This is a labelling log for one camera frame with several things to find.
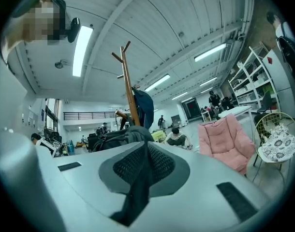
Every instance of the pink cushion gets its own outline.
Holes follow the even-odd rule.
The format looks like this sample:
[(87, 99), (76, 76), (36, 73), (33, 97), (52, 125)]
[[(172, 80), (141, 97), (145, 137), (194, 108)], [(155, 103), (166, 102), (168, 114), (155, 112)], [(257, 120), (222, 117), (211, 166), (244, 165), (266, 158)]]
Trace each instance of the pink cushion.
[(212, 153), (224, 153), (235, 146), (228, 129), (226, 118), (204, 125), (204, 127), (210, 140)]
[(213, 157), (238, 172), (244, 169), (249, 161), (245, 156), (241, 155), (236, 148), (232, 148), (224, 153), (213, 154)]

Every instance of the window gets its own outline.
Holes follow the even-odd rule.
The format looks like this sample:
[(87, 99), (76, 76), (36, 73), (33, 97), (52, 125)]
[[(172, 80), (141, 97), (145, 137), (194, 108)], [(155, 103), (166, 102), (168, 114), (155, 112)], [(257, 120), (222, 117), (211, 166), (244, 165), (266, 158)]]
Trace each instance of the window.
[(50, 129), (51, 131), (58, 131), (58, 107), (59, 100), (56, 99), (46, 99), (45, 106), (45, 128)]

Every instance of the pink armchair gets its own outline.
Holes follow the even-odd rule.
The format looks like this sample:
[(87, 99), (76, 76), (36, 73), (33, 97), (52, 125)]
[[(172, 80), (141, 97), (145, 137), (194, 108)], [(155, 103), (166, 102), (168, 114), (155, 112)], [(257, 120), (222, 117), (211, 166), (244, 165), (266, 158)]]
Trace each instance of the pink armchair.
[(234, 115), (199, 125), (198, 129), (201, 154), (222, 161), (240, 174), (246, 174), (246, 166), (255, 146)]

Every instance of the railing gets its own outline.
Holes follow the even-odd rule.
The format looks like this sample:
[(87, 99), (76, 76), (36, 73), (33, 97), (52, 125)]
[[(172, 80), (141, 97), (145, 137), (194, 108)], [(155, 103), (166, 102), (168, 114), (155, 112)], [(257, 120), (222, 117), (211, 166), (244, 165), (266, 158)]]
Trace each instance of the railing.
[(115, 112), (65, 112), (64, 120), (115, 118)]

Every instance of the refrigerator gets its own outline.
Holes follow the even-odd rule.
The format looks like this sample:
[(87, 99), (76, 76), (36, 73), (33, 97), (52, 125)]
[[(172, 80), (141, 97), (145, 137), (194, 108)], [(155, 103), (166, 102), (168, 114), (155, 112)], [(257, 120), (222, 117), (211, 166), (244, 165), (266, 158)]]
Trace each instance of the refrigerator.
[(263, 58), (263, 63), (276, 89), (280, 111), (295, 118), (295, 80), (288, 63), (284, 62), (283, 55), (277, 46)]

